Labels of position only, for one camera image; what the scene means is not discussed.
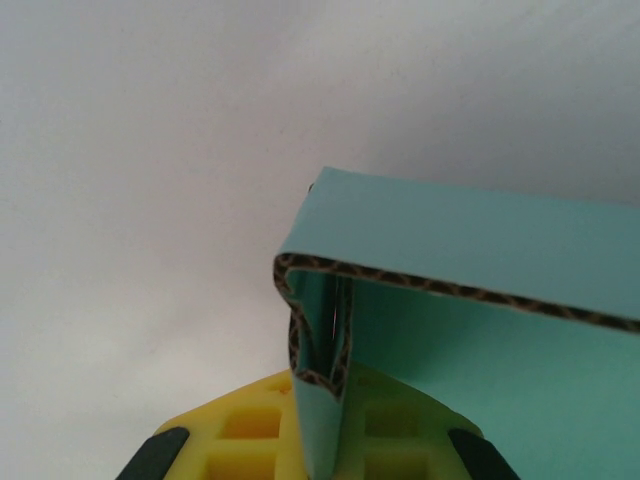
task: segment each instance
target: white wall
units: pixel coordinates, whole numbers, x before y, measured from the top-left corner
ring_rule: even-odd
[[[6,478],[113,478],[284,369],[321,166],[640,205],[638,152],[635,0],[4,0]]]

